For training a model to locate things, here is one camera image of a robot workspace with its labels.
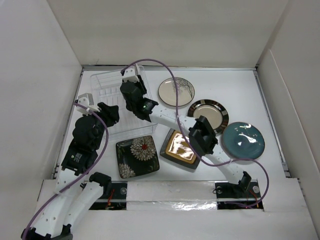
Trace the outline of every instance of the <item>plate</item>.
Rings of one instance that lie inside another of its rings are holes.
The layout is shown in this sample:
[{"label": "plate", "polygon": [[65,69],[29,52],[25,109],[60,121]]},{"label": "plate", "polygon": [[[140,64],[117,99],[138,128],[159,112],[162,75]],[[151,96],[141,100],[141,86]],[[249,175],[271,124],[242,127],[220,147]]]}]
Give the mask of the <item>plate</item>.
[{"label": "plate", "polygon": [[[180,107],[194,99],[195,88],[188,80],[182,77],[176,77],[175,79],[178,85],[178,106]],[[176,106],[176,86],[172,77],[160,84],[158,94],[164,103]]]},{"label": "plate", "polygon": [[160,156],[189,169],[196,169],[200,162],[183,139],[181,132],[174,129],[168,132],[161,147]]},{"label": "plate", "polygon": [[152,136],[120,141],[115,145],[119,175],[122,179],[146,175],[160,169]]},{"label": "plate", "polygon": [[227,110],[217,101],[202,99],[190,106],[188,117],[199,118],[201,115],[208,119],[215,134],[222,133],[229,122]]},{"label": "plate", "polygon": [[231,123],[224,130],[221,139],[223,149],[236,159],[257,159],[265,150],[264,137],[250,123]]}]

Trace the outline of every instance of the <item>white table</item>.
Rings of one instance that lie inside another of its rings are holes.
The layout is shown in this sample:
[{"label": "white table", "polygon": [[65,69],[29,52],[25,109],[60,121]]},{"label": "white table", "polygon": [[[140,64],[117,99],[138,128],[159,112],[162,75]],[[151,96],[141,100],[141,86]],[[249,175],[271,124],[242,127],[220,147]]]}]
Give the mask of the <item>white table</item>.
[{"label": "white table", "polygon": [[[318,239],[306,203],[296,179],[285,177],[282,159],[269,122],[258,85],[252,70],[224,70],[212,68],[174,68],[177,77],[189,80],[195,88],[192,102],[212,99],[220,102],[229,113],[229,122],[248,122],[257,127],[265,139],[265,151],[258,161],[270,177],[270,188],[263,200],[264,211],[250,210],[176,210],[170,202],[188,203],[211,201],[213,180],[225,180],[215,167],[202,163],[189,170],[159,157],[160,170],[128,179],[127,210],[89,211],[74,233],[77,240],[86,239]],[[91,91],[90,76],[97,71],[85,71],[78,95]],[[158,86],[169,78],[161,67],[146,67],[152,98],[158,102]],[[191,103],[180,110],[186,114]],[[69,128],[59,160],[65,155],[72,140],[75,121],[81,117],[72,111]],[[169,129],[158,125],[153,133],[159,152]],[[122,181],[118,173],[115,142],[110,142],[101,161],[94,168]],[[242,166],[253,179],[258,179],[264,191],[266,177],[256,164]],[[51,195],[55,180],[46,180],[39,195],[41,206]]]}]

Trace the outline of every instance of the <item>floral plate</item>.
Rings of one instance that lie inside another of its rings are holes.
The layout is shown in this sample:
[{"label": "floral plate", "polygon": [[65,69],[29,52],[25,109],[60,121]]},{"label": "floral plate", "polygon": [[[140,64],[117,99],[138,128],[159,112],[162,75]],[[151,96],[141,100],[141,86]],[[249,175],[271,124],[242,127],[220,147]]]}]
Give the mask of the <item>floral plate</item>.
[{"label": "floral plate", "polygon": [[120,141],[115,145],[118,170],[122,179],[153,173],[160,169],[152,136]]}]

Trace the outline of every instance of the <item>white flower pattern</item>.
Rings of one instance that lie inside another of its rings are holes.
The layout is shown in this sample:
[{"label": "white flower pattern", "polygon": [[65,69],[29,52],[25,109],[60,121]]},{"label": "white flower pattern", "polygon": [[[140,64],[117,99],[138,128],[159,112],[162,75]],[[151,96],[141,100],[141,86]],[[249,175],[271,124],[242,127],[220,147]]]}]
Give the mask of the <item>white flower pattern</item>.
[{"label": "white flower pattern", "polygon": [[131,178],[136,175],[136,173],[127,164],[123,163],[119,164],[119,173],[123,179]]},{"label": "white flower pattern", "polygon": [[140,161],[152,159],[157,152],[152,136],[135,138],[130,149],[134,157]]}]

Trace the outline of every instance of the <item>wall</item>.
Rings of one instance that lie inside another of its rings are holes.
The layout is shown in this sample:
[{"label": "wall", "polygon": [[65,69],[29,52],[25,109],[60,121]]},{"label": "wall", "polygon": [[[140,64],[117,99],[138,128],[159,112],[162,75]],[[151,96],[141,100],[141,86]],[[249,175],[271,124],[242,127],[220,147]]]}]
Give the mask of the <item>wall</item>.
[{"label": "wall", "polygon": [[288,0],[48,0],[81,64],[254,67]]},{"label": "wall", "polygon": [[48,178],[82,68],[46,1],[2,1],[0,44],[0,183]]},{"label": "wall", "polygon": [[292,0],[258,73],[289,170],[320,233],[320,2]]}]

